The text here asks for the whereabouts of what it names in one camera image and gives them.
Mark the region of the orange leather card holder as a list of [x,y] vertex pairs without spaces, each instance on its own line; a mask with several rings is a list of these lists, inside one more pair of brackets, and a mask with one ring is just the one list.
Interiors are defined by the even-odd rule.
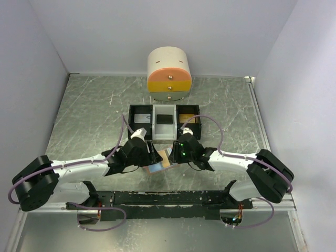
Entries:
[[[170,152],[171,152],[172,147],[166,148],[164,150],[170,150]],[[161,165],[161,162],[160,162],[160,163],[155,164],[155,165],[145,166],[144,169],[147,171],[148,174],[152,175],[152,174],[155,174],[155,173],[158,173],[158,172],[163,172],[167,169],[170,169],[170,168],[173,168],[173,167],[176,167],[176,166],[178,166],[178,164],[173,163],[173,165],[171,167],[164,169]]]

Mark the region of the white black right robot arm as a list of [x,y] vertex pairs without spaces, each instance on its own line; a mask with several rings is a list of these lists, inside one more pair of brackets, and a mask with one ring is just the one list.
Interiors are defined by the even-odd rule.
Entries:
[[203,147],[196,137],[187,133],[174,141],[169,160],[173,163],[194,163],[200,170],[229,171],[245,174],[248,179],[233,182],[223,195],[223,204],[230,209],[249,198],[263,197],[280,203],[292,190],[294,174],[270,151],[239,154]]

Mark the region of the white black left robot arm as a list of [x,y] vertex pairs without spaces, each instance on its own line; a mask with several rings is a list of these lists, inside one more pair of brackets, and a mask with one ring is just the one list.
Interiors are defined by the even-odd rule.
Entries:
[[18,200],[8,199],[24,212],[56,202],[75,202],[85,209],[93,209],[98,203],[91,184],[93,178],[123,174],[129,166],[150,166],[162,160],[152,141],[137,136],[123,146],[86,159],[52,161],[42,155],[12,179],[9,192],[16,193]]

